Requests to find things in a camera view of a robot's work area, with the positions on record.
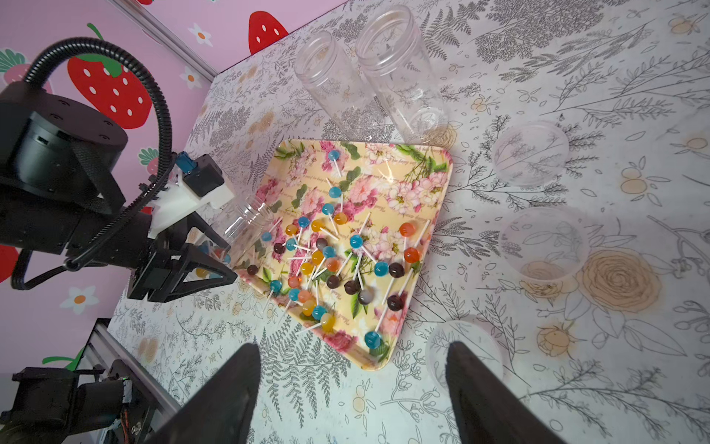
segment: plastic lid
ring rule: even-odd
[[[498,379],[503,380],[501,350],[488,332],[463,320],[450,320],[439,324],[427,341],[427,370],[442,390],[449,390],[446,359],[449,345],[456,341],[464,343]]]
[[[562,172],[569,141],[560,128],[546,121],[514,126],[493,145],[493,169],[511,185],[541,185]]]
[[[503,258],[528,282],[551,283],[576,273],[589,257],[573,210],[528,208],[501,227]]]

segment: clear plastic jar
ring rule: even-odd
[[[237,195],[224,206],[210,225],[226,245],[212,241],[205,234],[200,236],[195,245],[232,268],[241,263],[239,259],[253,249],[259,236],[268,231],[271,224],[273,213],[262,199],[255,195]]]
[[[422,34],[407,6],[393,6],[365,26],[356,43],[365,77],[408,144],[426,144],[448,125]]]
[[[328,31],[314,34],[296,57],[296,77],[351,141],[370,141],[385,115],[372,89]]]

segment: botanical print tablecloth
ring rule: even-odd
[[[284,138],[341,139],[295,78],[296,51],[327,29],[354,58],[367,20],[393,3],[350,0],[222,73],[186,149],[252,191]],[[122,299],[110,331],[180,403],[257,342],[250,443],[458,443],[424,353],[451,319],[491,333],[504,382],[570,442],[709,442],[709,2],[407,5],[451,109],[437,142],[454,172],[391,362],[363,372],[312,335],[294,339],[301,327],[241,282],[167,304]],[[569,138],[565,172],[509,186],[491,147],[539,119]],[[399,135],[385,124],[376,138]],[[574,279],[542,287],[506,273],[499,221],[538,205],[586,214],[591,255]]]

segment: wall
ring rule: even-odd
[[[204,61],[221,72],[344,0],[138,1]]]
[[[51,43],[70,36],[95,36],[94,31],[87,27],[87,23],[92,23],[103,38],[132,53],[153,74],[170,107],[173,150],[184,148],[209,83],[186,68],[181,60],[149,38],[115,7],[101,0],[30,0],[6,1],[2,9],[0,88],[4,88],[8,81],[21,78],[26,70],[26,66],[22,65],[30,63]],[[84,62],[73,60],[68,67],[67,63],[60,66],[45,88],[92,105],[80,92],[82,90],[97,104],[97,109],[110,115],[124,128],[130,128],[126,130],[128,145],[113,170],[126,200],[130,202],[138,194],[138,184],[146,182],[155,164],[151,162],[152,150],[158,144],[155,112],[150,107],[147,118],[146,115],[141,116],[141,106],[136,103],[136,96],[140,96],[141,91],[129,82],[135,77],[126,79],[128,85],[120,85],[123,75],[116,78],[111,75],[113,81],[118,82],[116,87],[121,90],[120,99],[125,99],[125,102],[110,94],[92,96],[89,91],[91,80],[99,82],[93,84],[97,86],[97,93],[103,92],[99,86],[103,85],[99,79],[104,75],[103,67]],[[73,81],[68,74],[68,69],[72,67]],[[82,77],[84,67],[94,73],[93,77]],[[130,103],[135,106],[131,116],[128,116],[127,109],[133,106]],[[108,108],[113,105],[117,108],[115,114]],[[148,107],[142,107],[142,110],[147,112]],[[129,272],[115,267],[83,269],[77,273],[60,274],[31,291],[14,291],[7,277],[15,254],[13,249],[0,247],[0,373],[40,366],[46,357],[73,359],[88,339],[96,318],[110,318],[113,314]],[[54,268],[61,261],[59,256],[35,253],[28,276],[34,277]],[[50,365],[63,367],[67,363],[56,360]]]

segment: yellow lollipop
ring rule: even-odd
[[[323,253],[320,250],[316,250],[313,252],[313,257],[311,258],[311,261],[313,261],[314,264],[318,265],[320,262],[323,260]]]
[[[322,318],[320,318],[320,327],[323,329],[323,333],[331,333],[334,326],[335,316],[330,313],[325,313]]]

